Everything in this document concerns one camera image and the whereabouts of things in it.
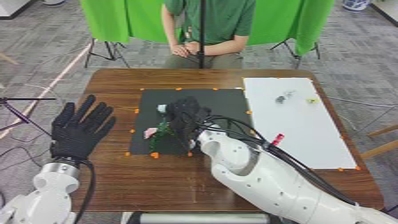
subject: small object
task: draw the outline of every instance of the small object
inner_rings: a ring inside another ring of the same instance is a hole
[[[162,114],[166,114],[166,108],[168,108],[168,105],[166,104],[159,105],[159,112]]]
[[[310,104],[319,104],[319,103],[320,103],[320,99],[317,99],[317,98],[310,98],[310,99],[308,99],[308,103],[310,103]]]
[[[152,153],[152,157],[153,157],[153,159],[159,159],[159,157],[160,157],[159,152]]]
[[[276,99],[276,102],[283,104],[285,103],[285,100],[287,100],[287,97],[285,96],[280,96],[278,99]]]
[[[280,135],[278,135],[278,137],[276,137],[276,140],[274,140],[274,142],[272,142],[272,145],[274,145],[274,146],[278,146],[278,145],[280,145],[280,143],[281,143],[283,139],[285,139],[285,135],[283,135],[283,134],[280,134]]]
[[[287,97],[287,98],[292,98],[296,92],[297,92],[296,90],[288,90],[288,91],[285,92],[285,97]]]
[[[145,131],[145,139],[150,139],[159,132],[159,128],[148,128]]]

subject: light stand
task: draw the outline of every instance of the light stand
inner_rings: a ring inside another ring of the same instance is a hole
[[[29,111],[29,114],[25,115],[18,109],[11,106],[9,101],[29,101],[34,100],[36,101],[36,105],[33,107],[33,110]],[[11,124],[9,126],[6,126],[4,128],[0,128],[0,132],[6,131],[9,128],[17,127],[20,124],[33,124],[36,126],[36,128],[47,133],[47,135],[52,137],[52,134],[49,133],[49,131],[43,129],[43,127],[40,126],[40,124],[31,120],[31,115],[34,112],[34,108],[38,106],[40,101],[43,100],[57,100],[56,98],[0,98],[0,106],[4,106],[11,113],[17,115],[17,117],[20,118],[20,122],[17,122],[15,124]]]
[[[207,0],[201,0],[201,33],[200,33],[200,69],[205,69],[205,44],[207,44]]]

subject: white paper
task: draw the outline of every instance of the white paper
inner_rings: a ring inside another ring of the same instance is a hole
[[[246,97],[255,128],[313,169],[354,169],[358,164],[338,127],[308,78],[248,78]]]

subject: white robotic arm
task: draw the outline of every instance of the white robotic arm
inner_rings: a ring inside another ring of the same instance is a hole
[[[329,195],[285,161],[224,132],[205,130],[198,140],[216,179],[267,213],[301,224],[398,224],[381,211]]]
[[[36,191],[20,195],[0,210],[0,224],[72,224],[70,193],[79,189],[79,168],[49,163],[34,177]]]

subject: green screen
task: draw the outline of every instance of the green screen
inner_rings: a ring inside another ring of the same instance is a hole
[[[81,1],[98,40],[129,42],[136,37],[168,42],[160,16],[164,0]],[[335,0],[258,0],[249,45],[296,38],[296,52],[304,55],[319,41],[333,4]]]

